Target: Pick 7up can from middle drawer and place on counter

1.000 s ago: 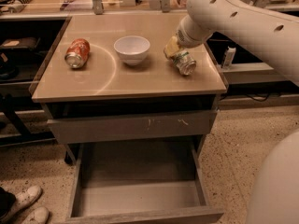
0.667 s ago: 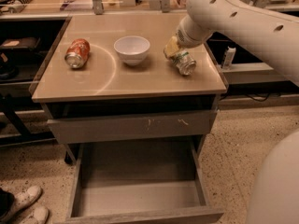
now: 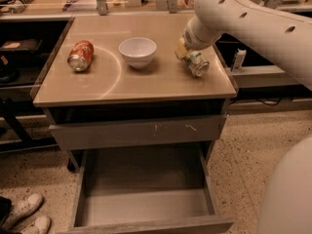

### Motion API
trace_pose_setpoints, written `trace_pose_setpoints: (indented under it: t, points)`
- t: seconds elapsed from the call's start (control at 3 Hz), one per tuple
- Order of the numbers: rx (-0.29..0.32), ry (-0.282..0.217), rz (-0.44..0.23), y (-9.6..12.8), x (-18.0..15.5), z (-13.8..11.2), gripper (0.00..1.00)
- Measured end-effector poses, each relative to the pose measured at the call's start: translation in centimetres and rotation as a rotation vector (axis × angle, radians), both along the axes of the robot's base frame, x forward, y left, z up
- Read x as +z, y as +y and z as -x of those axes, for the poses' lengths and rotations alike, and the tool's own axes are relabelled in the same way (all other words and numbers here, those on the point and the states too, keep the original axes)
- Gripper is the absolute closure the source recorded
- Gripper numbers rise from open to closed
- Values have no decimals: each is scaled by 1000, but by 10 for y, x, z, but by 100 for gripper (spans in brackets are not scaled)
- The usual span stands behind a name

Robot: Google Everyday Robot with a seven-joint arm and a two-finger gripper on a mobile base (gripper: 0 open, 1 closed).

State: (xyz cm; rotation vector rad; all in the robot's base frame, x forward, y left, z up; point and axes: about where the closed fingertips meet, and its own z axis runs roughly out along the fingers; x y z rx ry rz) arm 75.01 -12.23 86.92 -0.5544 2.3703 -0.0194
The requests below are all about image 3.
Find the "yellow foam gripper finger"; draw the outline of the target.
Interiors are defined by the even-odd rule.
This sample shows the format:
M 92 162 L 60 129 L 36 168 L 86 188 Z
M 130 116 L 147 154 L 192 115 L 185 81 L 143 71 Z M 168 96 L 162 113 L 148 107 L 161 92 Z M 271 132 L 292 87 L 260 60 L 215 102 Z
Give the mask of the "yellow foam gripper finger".
M 175 47 L 175 55 L 178 59 L 184 59 L 189 52 L 188 47 L 185 44 L 185 40 L 183 37 L 181 37 L 176 44 Z

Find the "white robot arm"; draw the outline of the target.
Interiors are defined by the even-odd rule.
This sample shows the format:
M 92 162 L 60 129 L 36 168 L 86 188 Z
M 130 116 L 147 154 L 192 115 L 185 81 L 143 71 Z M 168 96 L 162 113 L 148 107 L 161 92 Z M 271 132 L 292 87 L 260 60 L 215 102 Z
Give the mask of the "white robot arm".
M 312 90 L 312 22 L 252 0 L 194 0 L 195 16 L 175 54 L 210 47 L 227 33 Z M 255 234 L 312 234 L 312 136 L 276 166 L 262 199 Z

